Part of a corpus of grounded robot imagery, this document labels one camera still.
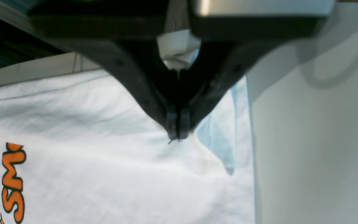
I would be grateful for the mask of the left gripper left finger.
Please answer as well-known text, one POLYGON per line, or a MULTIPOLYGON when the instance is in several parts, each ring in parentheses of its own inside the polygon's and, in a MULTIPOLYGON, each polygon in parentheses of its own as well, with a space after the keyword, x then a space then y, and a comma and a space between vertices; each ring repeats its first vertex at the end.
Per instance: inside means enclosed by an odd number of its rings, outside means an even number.
POLYGON ((157 43, 168 5, 168 0, 43 0, 27 16, 41 37, 109 72, 169 139, 179 139, 177 72, 163 63, 157 43))

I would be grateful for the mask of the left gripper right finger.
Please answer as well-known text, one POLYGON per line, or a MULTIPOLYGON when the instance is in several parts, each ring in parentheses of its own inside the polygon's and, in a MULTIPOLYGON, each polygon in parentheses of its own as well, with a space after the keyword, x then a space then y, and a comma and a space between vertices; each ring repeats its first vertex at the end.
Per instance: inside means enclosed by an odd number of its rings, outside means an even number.
POLYGON ((188 0, 198 57, 180 71, 179 139, 186 139, 244 73, 271 50, 315 36, 334 0, 188 0))

